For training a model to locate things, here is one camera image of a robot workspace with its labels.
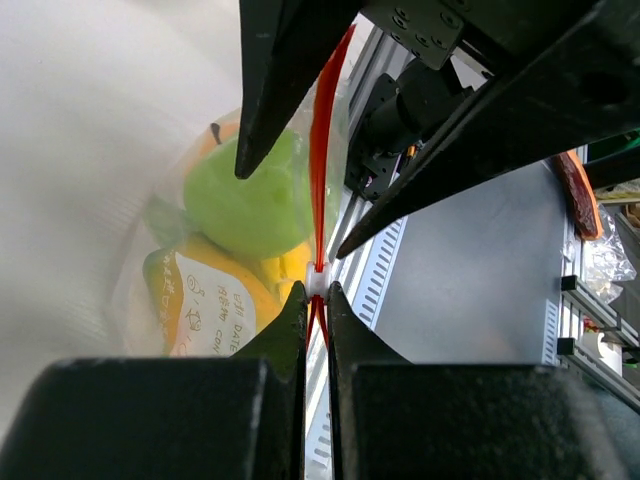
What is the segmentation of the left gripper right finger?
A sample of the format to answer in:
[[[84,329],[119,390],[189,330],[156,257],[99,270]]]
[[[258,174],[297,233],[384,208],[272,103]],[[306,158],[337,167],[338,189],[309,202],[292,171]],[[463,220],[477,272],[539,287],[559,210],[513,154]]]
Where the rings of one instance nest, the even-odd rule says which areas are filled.
[[[626,479],[594,393],[541,365],[414,364],[328,291],[337,479]]]

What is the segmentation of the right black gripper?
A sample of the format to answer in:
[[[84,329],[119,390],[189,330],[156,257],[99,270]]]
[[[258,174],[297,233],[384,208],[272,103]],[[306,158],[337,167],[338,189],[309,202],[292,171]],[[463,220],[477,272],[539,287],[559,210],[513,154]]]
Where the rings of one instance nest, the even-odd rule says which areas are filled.
[[[636,1],[364,1],[361,13],[434,70],[461,50],[495,72],[552,42],[455,110],[354,226],[339,259],[405,215],[639,126]]]

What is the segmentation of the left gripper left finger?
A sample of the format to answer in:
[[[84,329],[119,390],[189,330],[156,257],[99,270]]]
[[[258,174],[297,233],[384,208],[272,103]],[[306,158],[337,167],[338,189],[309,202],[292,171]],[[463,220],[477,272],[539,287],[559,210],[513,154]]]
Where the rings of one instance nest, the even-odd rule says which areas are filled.
[[[59,361],[1,448],[5,479],[300,479],[306,293],[228,358]]]

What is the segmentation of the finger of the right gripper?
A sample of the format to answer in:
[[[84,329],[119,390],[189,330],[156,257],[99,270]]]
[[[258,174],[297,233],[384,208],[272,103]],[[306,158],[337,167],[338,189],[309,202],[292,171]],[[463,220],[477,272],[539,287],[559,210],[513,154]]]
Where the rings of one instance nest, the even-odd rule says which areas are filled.
[[[249,178],[274,146],[362,1],[241,0],[242,110],[235,175]]]

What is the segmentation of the clear zip top bag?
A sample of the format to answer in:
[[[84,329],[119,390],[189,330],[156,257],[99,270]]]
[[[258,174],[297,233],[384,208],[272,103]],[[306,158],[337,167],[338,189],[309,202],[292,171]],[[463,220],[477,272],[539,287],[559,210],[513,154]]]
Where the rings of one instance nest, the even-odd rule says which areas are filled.
[[[327,259],[347,164],[348,48],[339,44],[248,179],[234,173],[233,110],[152,190],[110,306],[128,355],[231,356]]]

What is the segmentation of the green apple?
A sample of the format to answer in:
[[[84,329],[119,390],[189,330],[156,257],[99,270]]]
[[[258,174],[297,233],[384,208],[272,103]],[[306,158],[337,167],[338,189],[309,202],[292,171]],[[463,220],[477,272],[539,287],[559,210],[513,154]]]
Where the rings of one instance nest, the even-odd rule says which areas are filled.
[[[238,136],[185,176],[183,202],[194,224],[223,249],[255,259],[278,257],[314,233],[308,145],[285,129],[247,179],[235,176]]]

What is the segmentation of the orange pink peach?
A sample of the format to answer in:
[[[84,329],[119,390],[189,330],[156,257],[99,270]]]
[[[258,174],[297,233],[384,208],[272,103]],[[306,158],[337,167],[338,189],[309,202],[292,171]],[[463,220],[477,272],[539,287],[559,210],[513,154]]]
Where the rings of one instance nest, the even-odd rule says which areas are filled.
[[[237,108],[219,117],[205,128],[184,156],[184,174],[188,174],[218,146],[237,136],[240,116],[241,110]]]

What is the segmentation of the yellow green mango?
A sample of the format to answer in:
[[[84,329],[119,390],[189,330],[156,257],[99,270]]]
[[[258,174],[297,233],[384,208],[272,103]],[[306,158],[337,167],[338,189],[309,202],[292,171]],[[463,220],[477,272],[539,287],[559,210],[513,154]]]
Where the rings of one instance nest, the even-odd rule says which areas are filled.
[[[247,267],[200,234],[151,252],[142,273],[170,356],[232,356],[282,310]]]

